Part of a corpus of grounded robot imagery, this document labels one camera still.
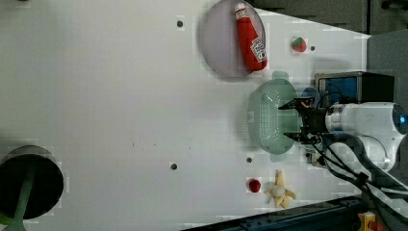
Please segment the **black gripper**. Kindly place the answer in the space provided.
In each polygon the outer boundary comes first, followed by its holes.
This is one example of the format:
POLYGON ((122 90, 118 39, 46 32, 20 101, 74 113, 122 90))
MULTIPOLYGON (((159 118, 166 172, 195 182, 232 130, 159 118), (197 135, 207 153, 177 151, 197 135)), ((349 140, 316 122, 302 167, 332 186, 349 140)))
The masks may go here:
POLYGON ((320 134, 327 133, 325 108, 314 108, 312 97, 299 97, 279 107, 279 110, 296 109, 302 118, 300 133, 285 133, 285 136, 301 143, 318 143, 320 134))

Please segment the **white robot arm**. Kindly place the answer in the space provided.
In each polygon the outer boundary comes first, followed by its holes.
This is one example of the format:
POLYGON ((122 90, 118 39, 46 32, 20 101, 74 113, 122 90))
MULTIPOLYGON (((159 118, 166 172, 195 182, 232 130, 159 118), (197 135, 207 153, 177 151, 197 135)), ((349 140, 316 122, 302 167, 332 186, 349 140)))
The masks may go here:
POLYGON ((286 137, 321 147, 317 152, 336 177, 373 197, 402 222, 407 220, 407 185, 392 176, 396 154, 407 137, 407 114, 394 102, 336 103, 316 108, 311 97, 282 105, 301 116, 286 137))

